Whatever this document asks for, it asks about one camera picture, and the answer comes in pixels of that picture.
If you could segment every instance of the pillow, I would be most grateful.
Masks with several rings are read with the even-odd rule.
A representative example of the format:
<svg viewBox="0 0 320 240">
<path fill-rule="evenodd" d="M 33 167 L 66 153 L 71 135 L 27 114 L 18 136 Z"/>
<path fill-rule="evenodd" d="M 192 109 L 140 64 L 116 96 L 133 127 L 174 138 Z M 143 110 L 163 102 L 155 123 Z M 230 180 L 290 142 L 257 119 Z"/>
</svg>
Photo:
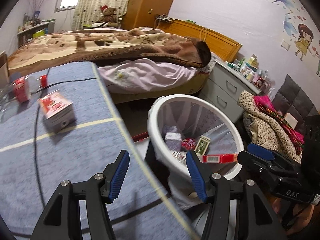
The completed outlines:
<svg viewBox="0 0 320 240">
<path fill-rule="evenodd" d="M 304 119 L 307 116 L 318 115 L 318 111 L 310 98 L 287 74 L 284 83 L 272 101 L 274 108 L 280 110 L 283 115 L 287 112 L 297 119 L 295 130 L 302 135 L 304 132 Z"/>
</svg>

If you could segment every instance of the metal screw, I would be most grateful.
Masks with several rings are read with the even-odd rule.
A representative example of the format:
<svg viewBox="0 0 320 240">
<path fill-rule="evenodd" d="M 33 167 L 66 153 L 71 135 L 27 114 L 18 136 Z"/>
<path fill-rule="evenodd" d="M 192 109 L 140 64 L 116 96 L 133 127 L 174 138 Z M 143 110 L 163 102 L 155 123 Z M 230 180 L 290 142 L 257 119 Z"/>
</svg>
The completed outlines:
<svg viewBox="0 0 320 240">
<path fill-rule="evenodd" d="M 254 181 L 253 181 L 252 179 L 248 179 L 248 180 L 247 180 L 247 184 L 248 184 L 249 186 L 253 186 L 253 185 L 254 185 Z"/>
<path fill-rule="evenodd" d="M 212 177 L 213 177 L 214 179 L 221 179 L 221 175 L 220 175 L 219 173 L 214 173 L 214 174 L 212 174 Z"/>
<path fill-rule="evenodd" d="M 102 173 L 97 173 L 97 174 L 94 176 L 94 178 L 95 178 L 96 180 L 102 179 L 102 178 L 103 178 L 103 174 L 102 174 Z"/>
<path fill-rule="evenodd" d="M 66 186 L 66 185 L 68 185 L 69 184 L 69 180 L 67 180 L 67 179 L 64 179 L 63 181 L 61 181 L 61 186 Z"/>
</svg>

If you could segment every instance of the nightstand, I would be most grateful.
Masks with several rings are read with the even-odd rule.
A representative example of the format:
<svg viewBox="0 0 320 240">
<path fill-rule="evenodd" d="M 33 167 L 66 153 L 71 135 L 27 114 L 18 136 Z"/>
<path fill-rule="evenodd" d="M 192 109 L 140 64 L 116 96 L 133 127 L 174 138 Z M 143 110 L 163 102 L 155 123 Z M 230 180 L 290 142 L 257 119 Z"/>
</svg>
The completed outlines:
<svg viewBox="0 0 320 240">
<path fill-rule="evenodd" d="M 258 95 L 260 90 L 251 84 L 242 74 L 225 64 L 215 60 L 209 79 L 202 88 L 199 98 L 219 108 L 233 123 L 243 114 L 244 110 L 237 105 L 242 91 L 246 90 Z"/>
</svg>

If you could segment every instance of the light switch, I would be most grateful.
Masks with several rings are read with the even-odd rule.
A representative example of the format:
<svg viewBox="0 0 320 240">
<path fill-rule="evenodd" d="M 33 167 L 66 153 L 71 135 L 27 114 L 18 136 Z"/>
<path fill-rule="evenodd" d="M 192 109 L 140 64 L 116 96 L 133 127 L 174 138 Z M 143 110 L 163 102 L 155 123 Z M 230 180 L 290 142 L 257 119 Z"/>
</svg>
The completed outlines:
<svg viewBox="0 0 320 240">
<path fill-rule="evenodd" d="M 284 47 L 286 50 L 289 50 L 290 44 L 287 43 L 286 41 L 282 40 L 281 47 Z"/>
</svg>

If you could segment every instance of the trash can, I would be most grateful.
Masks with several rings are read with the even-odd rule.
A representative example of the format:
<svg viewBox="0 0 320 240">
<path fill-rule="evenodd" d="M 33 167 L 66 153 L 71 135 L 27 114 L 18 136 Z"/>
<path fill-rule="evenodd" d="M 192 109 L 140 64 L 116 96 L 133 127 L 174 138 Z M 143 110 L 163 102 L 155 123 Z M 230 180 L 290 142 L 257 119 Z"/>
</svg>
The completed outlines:
<svg viewBox="0 0 320 240">
<path fill-rule="evenodd" d="M 176 126 L 183 137 L 198 138 L 206 134 L 211 139 L 209 154 L 238 153 L 244 145 L 234 124 L 214 105 L 189 95 L 171 95 L 158 98 L 148 113 L 148 134 L 157 160 L 170 171 L 169 187 L 172 196 L 183 208 L 201 201 L 194 197 L 194 189 L 185 163 L 176 159 L 164 142 L 163 128 Z M 219 172 L 226 179 L 234 178 L 241 170 L 239 163 L 208 163 L 212 172 Z"/>
</svg>

